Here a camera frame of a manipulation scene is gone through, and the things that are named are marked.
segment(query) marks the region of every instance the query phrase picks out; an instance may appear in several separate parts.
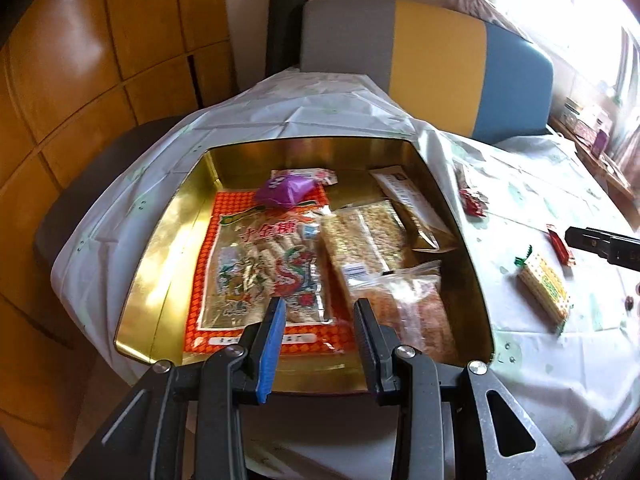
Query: gray seat cushion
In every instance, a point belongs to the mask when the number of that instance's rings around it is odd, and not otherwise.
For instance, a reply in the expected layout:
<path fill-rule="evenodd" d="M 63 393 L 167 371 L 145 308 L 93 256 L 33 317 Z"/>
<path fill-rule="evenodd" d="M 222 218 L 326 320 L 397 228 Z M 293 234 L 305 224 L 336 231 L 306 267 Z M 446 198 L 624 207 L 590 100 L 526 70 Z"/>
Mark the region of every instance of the gray seat cushion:
<path fill-rule="evenodd" d="M 51 206 L 36 232 L 34 249 L 44 266 L 51 270 L 62 247 L 98 197 L 183 117 L 150 121 L 125 132 L 73 180 Z"/>

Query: blue gripper pad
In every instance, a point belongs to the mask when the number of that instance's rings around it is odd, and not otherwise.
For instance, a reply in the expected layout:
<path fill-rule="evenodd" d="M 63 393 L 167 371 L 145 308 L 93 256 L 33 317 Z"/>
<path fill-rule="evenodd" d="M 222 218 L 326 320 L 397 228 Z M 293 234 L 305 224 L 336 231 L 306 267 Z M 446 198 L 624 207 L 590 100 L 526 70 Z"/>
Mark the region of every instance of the blue gripper pad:
<path fill-rule="evenodd" d="M 255 396 L 260 404 L 264 404 L 267 401 L 267 395 L 271 393 L 273 380 L 276 376 L 284 325 L 287 320 L 286 308 L 284 300 L 279 298 L 276 312 L 273 315 L 273 322 L 264 343 L 260 364 L 258 365 L 258 384 L 255 387 Z"/>

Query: window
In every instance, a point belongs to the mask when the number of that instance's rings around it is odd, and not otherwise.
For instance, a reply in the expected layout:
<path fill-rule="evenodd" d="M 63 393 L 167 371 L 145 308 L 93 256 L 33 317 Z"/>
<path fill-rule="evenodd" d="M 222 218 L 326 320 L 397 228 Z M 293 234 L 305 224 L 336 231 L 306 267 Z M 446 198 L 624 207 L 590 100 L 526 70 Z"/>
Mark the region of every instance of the window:
<path fill-rule="evenodd" d="M 614 0 L 495 0 L 495 6 L 609 96 L 615 92 L 623 31 Z"/>

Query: black cylinder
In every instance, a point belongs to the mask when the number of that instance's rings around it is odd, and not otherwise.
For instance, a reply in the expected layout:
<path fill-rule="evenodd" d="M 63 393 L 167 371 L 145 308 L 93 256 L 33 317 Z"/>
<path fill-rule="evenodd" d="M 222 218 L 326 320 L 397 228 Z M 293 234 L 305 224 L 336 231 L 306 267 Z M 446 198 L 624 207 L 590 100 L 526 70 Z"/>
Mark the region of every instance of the black cylinder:
<path fill-rule="evenodd" d="M 302 7 L 306 0 L 269 0 L 264 76 L 300 62 Z"/>

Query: white tablecloth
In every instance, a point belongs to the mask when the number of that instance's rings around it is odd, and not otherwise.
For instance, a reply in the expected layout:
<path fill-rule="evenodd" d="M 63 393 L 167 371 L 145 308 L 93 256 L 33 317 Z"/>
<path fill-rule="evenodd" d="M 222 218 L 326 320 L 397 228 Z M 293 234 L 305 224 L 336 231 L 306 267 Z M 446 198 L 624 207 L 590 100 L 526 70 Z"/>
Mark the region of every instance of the white tablecloth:
<path fill-rule="evenodd" d="M 574 225 L 630 234 L 578 161 L 573 144 L 557 136 L 514 137 L 499 149 L 445 134 L 409 116 L 369 78 L 357 75 L 289 70 L 197 111 L 92 206 L 58 256 L 51 281 L 70 316 L 121 377 L 133 383 L 146 369 L 113 347 L 130 282 L 166 204 L 202 153 L 248 140 L 311 136 L 410 140 L 436 178 L 471 254 L 495 339 L 493 371 L 566 456 L 620 430 L 640 407 L 638 308 L 629 314 L 624 309 L 640 274 L 581 251 L 572 271 L 559 265 L 546 236 L 548 222 L 562 232 Z M 489 197 L 487 219 L 473 221 L 463 213 L 456 158 L 472 168 Z M 513 259 L 526 254 L 529 244 L 564 274 L 574 299 L 560 337 L 516 280 Z M 365 397 L 343 401 L 273 399 L 259 410 L 245 410 L 250 463 L 274 478 L 388 478 L 395 418 Z M 327 410 L 338 415 L 327 416 Z M 340 437 L 343 410 L 359 413 L 349 424 L 362 427 L 347 440 Z M 274 416 L 290 422 L 276 428 L 267 422 Z"/>

